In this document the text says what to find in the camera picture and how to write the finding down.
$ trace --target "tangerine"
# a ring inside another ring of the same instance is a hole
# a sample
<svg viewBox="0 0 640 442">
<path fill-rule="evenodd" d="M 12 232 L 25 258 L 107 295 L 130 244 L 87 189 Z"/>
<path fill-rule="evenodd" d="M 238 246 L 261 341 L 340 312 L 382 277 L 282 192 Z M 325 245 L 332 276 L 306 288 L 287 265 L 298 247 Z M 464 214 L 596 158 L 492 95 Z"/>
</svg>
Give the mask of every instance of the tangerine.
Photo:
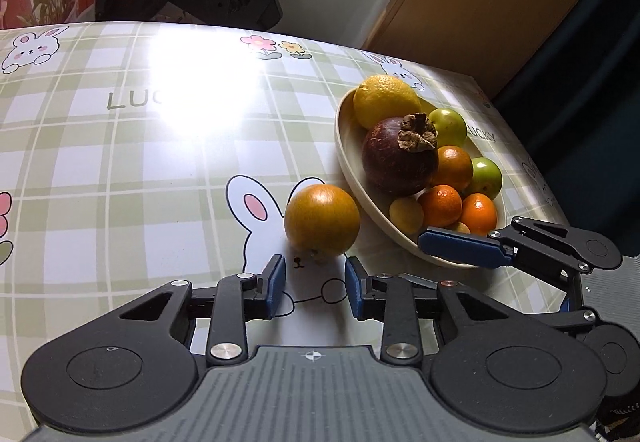
<svg viewBox="0 0 640 442">
<path fill-rule="evenodd" d="M 330 184 L 301 189 L 284 212 L 284 232 L 291 244 L 318 258 L 343 254 L 356 241 L 359 230 L 356 202 Z"/>
<path fill-rule="evenodd" d="M 462 199 L 451 186 L 441 184 L 425 191 L 418 197 L 422 206 L 424 220 L 422 224 L 433 227 L 445 227 L 457 222 L 462 212 Z"/>
<path fill-rule="evenodd" d="M 431 183 L 434 186 L 446 184 L 462 192 L 474 176 L 474 164 L 469 154 L 458 146 L 438 148 L 438 170 Z"/>
<path fill-rule="evenodd" d="M 473 234 L 486 236 L 495 229 L 498 213 L 491 199 L 482 193 L 473 193 L 462 202 L 460 222 L 465 224 Z"/>
</svg>

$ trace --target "mangosteen stem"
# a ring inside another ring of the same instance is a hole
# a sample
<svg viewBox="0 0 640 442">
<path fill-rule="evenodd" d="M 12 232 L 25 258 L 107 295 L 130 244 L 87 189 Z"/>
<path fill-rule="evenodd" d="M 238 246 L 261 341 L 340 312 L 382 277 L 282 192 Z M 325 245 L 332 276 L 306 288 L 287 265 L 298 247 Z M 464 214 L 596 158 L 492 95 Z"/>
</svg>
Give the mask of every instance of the mangosteen stem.
<svg viewBox="0 0 640 442">
<path fill-rule="evenodd" d="M 427 114 L 406 115 L 400 125 L 398 146 L 409 153 L 436 149 L 436 129 Z"/>
</svg>

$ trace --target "checkered tablecloth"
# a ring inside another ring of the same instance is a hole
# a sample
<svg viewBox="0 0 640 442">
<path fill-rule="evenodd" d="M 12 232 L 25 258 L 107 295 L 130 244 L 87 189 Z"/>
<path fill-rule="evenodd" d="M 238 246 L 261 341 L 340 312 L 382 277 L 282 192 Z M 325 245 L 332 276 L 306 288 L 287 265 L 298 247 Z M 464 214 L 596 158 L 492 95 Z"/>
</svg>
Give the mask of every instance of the checkered tablecloth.
<svg viewBox="0 0 640 442">
<path fill-rule="evenodd" d="M 248 233 L 226 201 L 232 176 L 254 178 L 282 209 L 307 177 L 346 188 L 335 109 L 369 75 L 410 72 L 421 97 L 465 117 L 475 145 L 502 169 L 507 218 L 564 222 L 468 76 L 226 28 L 52 29 L 0 34 L 0 192 L 12 200 L 0 238 L 0 441 L 34 427 L 19 376 L 37 347 L 171 279 L 203 286 L 242 270 Z M 431 266 L 366 217 L 350 254 L 372 274 L 393 267 L 461 279 L 525 312 L 562 299 L 512 268 Z"/>
</svg>

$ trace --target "white bowl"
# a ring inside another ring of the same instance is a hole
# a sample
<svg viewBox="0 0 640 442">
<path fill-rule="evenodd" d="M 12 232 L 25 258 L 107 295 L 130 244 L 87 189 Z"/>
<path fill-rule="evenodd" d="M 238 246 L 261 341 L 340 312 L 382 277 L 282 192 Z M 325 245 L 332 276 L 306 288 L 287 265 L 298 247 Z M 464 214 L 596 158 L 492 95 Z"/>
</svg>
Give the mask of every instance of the white bowl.
<svg viewBox="0 0 640 442">
<path fill-rule="evenodd" d="M 394 197 L 372 187 L 367 182 L 362 167 L 362 143 L 367 135 L 367 130 L 361 127 L 355 118 L 353 111 L 354 93 L 355 89 L 347 92 L 338 106 L 335 116 L 335 144 L 340 168 L 342 168 L 347 184 L 349 184 L 361 207 L 387 236 L 415 256 L 443 267 L 474 268 L 473 265 L 450 262 L 449 260 L 425 254 L 418 248 L 416 243 L 417 235 L 414 237 L 407 236 L 391 223 L 389 206 Z M 480 150 L 476 148 L 476 145 L 468 137 L 463 149 L 468 152 L 471 158 L 482 157 Z M 497 228 L 503 228 L 506 225 L 506 213 L 501 193 L 495 198 L 494 204 L 498 213 Z"/>
</svg>

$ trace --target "green apple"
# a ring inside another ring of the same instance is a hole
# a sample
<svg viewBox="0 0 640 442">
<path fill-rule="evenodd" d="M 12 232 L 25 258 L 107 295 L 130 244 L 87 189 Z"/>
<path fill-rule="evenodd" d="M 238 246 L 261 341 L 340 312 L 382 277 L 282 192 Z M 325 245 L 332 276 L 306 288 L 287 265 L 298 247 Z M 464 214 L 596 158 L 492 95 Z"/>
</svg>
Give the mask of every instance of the green apple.
<svg viewBox="0 0 640 442">
<path fill-rule="evenodd" d="M 491 200 L 498 196 L 502 188 L 502 172 L 493 160 L 485 157 L 471 159 L 474 165 L 474 176 L 465 189 L 465 196 L 482 193 Z"/>
<path fill-rule="evenodd" d="M 438 148 L 442 146 L 462 148 L 466 139 L 466 124 L 462 115 L 448 108 L 437 108 L 429 114 L 429 120 L 438 132 Z"/>
</svg>

